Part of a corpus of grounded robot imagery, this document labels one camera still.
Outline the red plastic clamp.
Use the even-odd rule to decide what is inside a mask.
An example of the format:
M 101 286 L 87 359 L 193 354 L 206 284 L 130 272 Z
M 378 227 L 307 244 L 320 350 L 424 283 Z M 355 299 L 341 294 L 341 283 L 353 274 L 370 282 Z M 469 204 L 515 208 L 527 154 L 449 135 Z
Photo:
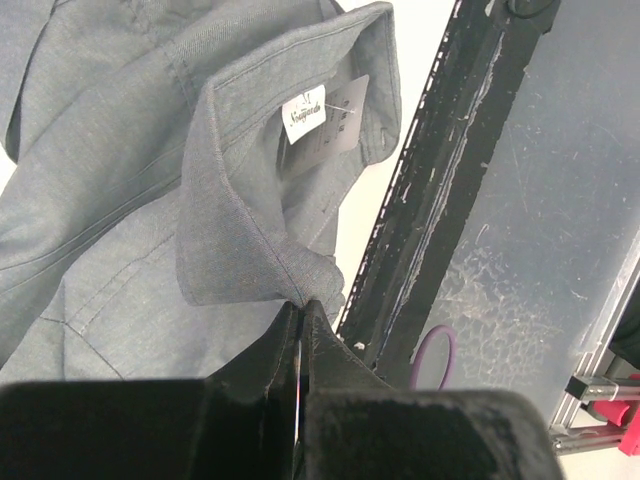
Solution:
M 606 421 L 623 430 L 618 449 L 629 457 L 639 455 L 639 374 L 606 379 L 610 392 L 597 402 L 596 410 Z

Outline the white woven size label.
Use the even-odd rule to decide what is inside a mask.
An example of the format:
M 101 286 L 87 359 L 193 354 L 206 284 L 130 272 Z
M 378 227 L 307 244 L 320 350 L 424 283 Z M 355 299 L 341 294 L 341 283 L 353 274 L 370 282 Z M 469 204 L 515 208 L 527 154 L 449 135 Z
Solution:
M 326 121 L 326 88 L 319 85 L 282 105 L 281 117 L 291 145 Z

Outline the aluminium extrusion rail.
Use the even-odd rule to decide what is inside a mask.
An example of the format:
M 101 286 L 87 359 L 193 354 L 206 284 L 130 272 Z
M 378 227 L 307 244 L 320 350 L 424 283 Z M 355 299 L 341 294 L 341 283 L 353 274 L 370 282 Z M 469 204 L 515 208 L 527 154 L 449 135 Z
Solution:
M 596 405 L 610 392 L 606 379 L 628 378 L 634 374 L 611 372 L 618 360 L 610 352 L 610 344 L 638 285 L 639 248 L 634 247 L 618 271 L 605 280 L 602 293 L 572 294 L 577 301 L 578 318 L 586 325 L 572 344 L 577 363 L 549 428 L 551 446 L 558 456 L 618 449 L 623 430 L 609 424 L 596 410 Z

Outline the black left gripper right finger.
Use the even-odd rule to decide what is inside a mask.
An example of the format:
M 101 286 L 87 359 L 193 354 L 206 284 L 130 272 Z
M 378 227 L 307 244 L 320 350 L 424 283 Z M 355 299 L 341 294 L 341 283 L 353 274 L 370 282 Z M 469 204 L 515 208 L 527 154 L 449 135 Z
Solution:
M 303 318 L 306 478 L 562 478 L 547 426 L 523 396 L 393 389 L 337 338 L 319 301 Z

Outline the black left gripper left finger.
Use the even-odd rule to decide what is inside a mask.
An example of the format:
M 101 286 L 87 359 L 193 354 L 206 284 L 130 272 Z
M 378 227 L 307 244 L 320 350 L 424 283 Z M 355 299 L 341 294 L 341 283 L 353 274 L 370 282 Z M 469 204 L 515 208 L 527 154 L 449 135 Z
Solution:
M 201 379 L 45 381 L 1 390 L 5 479 L 289 479 L 299 411 L 299 320 Z

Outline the grey button-up shirt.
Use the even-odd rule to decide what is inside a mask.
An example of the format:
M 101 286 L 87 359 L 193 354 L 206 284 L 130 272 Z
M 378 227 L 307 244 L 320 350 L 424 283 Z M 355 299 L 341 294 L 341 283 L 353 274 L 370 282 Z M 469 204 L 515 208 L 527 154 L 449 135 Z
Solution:
M 282 178 L 282 105 L 363 75 L 358 145 Z M 2 382 L 204 377 L 285 302 L 336 316 L 400 127 L 387 2 L 3 2 Z

